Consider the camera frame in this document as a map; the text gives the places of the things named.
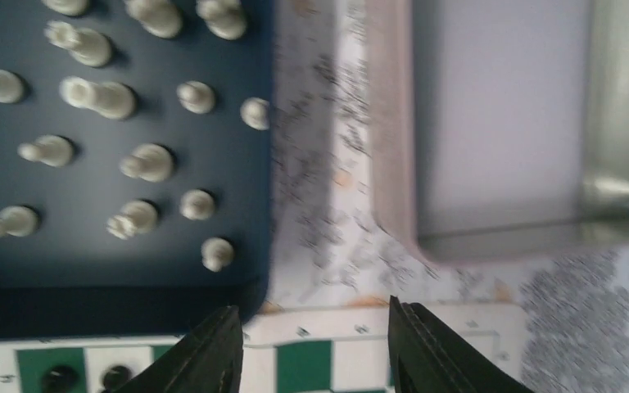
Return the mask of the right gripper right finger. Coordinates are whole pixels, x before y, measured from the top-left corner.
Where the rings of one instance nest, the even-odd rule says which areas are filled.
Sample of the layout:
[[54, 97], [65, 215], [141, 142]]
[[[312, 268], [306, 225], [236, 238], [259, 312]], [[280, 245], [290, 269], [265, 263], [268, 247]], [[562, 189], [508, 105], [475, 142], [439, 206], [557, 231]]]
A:
[[390, 297], [387, 342], [400, 393], [530, 393], [419, 303]]

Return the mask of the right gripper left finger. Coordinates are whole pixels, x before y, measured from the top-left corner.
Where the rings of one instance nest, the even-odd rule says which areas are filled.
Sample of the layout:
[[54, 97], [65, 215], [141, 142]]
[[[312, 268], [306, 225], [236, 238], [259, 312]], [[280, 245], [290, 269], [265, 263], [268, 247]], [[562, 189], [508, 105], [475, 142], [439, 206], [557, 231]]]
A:
[[117, 391], [120, 393], [238, 393], [243, 330], [236, 305], [217, 309], [176, 345]]

